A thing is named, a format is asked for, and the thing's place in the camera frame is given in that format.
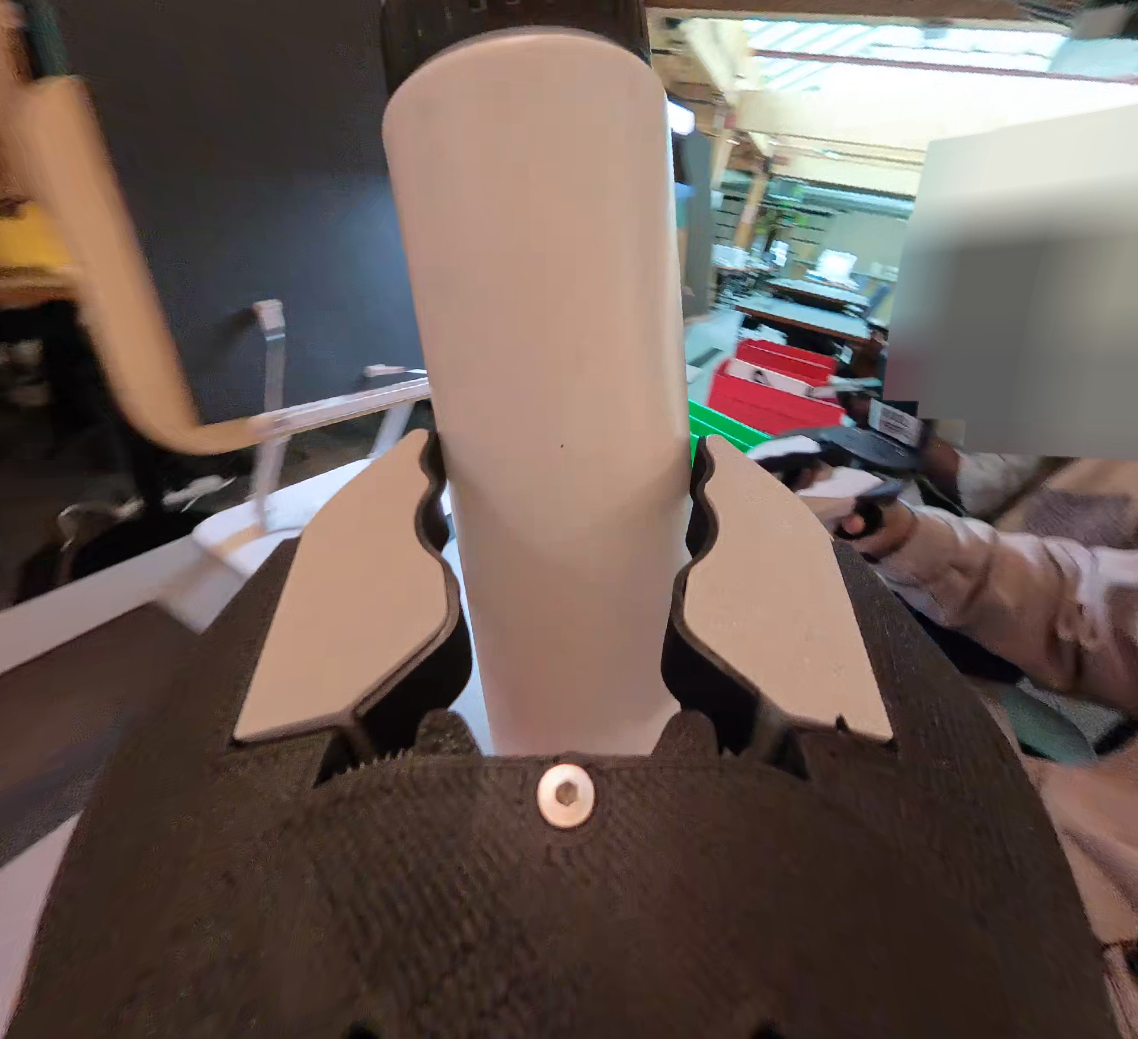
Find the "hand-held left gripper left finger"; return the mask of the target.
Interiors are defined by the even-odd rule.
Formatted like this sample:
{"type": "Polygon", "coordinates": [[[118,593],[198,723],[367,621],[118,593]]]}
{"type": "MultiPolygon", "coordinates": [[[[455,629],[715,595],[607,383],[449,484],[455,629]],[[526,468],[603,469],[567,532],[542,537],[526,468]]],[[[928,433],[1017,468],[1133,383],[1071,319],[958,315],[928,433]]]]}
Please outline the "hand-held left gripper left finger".
{"type": "Polygon", "coordinates": [[[320,508],[297,539],[236,742],[333,732],[413,747],[472,675],[439,437],[406,434],[320,508]]]}

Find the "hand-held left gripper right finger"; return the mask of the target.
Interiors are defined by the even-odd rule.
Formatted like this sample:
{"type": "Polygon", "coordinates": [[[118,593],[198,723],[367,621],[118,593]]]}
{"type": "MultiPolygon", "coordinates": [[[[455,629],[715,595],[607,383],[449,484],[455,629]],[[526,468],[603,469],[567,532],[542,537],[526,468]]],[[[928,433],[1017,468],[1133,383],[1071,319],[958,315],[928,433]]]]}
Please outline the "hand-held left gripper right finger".
{"type": "Polygon", "coordinates": [[[723,437],[692,460],[690,561],[662,678],[721,752],[775,757],[795,732],[889,747],[893,727],[834,542],[805,501],[723,437]]]}

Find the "white bottle with black cap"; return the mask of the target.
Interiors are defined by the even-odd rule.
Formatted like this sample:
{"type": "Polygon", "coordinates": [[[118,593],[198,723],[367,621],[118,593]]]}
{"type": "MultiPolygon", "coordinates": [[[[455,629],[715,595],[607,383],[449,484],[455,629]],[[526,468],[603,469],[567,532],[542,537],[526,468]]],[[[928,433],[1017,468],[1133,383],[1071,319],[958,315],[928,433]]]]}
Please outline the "white bottle with black cap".
{"type": "Polygon", "coordinates": [[[648,754],[686,561],[673,127],[642,0],[384,0],[381,123],[501,756],[648,754]]]}

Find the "person's right hand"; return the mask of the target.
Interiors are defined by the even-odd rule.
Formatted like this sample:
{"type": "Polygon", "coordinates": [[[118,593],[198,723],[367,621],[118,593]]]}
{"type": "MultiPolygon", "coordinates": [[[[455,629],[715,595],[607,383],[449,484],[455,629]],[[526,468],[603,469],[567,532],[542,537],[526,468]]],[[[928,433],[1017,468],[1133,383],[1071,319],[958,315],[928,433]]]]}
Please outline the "person's right hand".
{"type": "MultiPolygon", "coordinates": [[[[918,463],[918,478],[931,490],[949,503],[960,502],[958,473],[960,451],[940,438],[929,440],[918,463]]],[[[838,523],[834,536],[858,546],[861,556],[880,560],[891,555],[912,536],[918,516],[900,501],[875,503],[875,510],[858,511],[846,516],[838,523]]]]}

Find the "red open-front bin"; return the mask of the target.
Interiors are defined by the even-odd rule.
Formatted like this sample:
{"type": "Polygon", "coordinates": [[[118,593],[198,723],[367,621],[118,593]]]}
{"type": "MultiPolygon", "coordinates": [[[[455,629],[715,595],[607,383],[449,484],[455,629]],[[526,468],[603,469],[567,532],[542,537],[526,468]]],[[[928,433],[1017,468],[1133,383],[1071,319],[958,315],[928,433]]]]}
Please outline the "red open-front bin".
{"type": "Polygon", "coordinates": [[[772,437],[849,424],[846,410],[825,388],[739,358],[716,366],[707,406],[772,437]]]}

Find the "red bin with white label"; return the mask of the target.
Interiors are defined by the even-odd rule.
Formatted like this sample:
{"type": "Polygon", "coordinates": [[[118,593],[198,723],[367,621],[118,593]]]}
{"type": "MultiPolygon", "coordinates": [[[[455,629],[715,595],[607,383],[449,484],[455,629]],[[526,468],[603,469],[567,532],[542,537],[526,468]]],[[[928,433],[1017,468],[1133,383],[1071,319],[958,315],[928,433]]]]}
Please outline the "red bin with white label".
{"type": "Polygon", "coordinates": [[[826,380],[834,376],[838,369],[838,358],[833,355],[825,355],[817,351],[798,349],[798,347],[777,343],[765,338],[743,338],[735,349],[735,357],[753,365],[778,366],[787,373],[805,369],[806,366],[817,366],[824,372],[820,379],[826,380]]]}

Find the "green plastic bin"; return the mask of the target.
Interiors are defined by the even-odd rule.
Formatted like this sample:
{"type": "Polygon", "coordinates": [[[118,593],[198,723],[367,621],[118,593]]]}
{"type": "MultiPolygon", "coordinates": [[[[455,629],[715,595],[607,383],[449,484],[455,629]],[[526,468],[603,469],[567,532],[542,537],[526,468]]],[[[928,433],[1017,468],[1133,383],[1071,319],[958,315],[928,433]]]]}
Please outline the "green plastic bin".
{"type": "Polygon", "coordinates": [[[769,440],[768,434],[756,430],[714,409],[688,399],[690,464],[693,464],[699,442],[720,436],[728,444],[749,454],[769,440]]]}

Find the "dark top work table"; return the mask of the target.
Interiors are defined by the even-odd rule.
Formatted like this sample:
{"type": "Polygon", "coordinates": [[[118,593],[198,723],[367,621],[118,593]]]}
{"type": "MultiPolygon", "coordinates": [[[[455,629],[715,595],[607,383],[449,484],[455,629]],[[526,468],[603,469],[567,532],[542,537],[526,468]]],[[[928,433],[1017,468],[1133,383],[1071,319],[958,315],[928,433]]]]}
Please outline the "dark top work table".
{"type": "Polygon", "coordinates": [[[885,360],[889,354],[887,331],[865,318],[841,311],[817,308],[773,296],[753,296],[729,304],[743,315],[744,323],[772,327],[787,335],[792,346],[855,361],[868,357],[885,360]]]}

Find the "person's beige sweater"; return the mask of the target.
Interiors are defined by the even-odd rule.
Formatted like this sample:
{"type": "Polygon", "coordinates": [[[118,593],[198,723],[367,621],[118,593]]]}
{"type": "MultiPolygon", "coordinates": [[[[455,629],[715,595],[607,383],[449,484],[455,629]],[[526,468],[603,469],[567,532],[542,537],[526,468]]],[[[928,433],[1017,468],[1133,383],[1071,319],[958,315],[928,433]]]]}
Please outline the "person's beige sweater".
{"type": "Polygon", "coordinates": [[[1099,945],[1122,1037],[1137,1034],[1137,743],[1085,765],[1023,757],[1099,945]]]}

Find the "black board with wooden rim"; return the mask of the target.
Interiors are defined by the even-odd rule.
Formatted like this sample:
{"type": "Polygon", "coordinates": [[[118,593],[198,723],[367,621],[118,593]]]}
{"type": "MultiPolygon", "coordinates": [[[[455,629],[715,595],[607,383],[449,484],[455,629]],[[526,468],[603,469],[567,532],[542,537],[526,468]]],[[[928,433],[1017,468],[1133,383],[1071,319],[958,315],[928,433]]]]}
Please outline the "black board with wooden rim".
{"type": "Polygon", "coordinates": [[[137,430],[249,450],[259,300],[283,307],[284,406],[362,391],[371,364],[423,366],[380,0],[17,1],[51,76],[13,137],[137,430]]]}

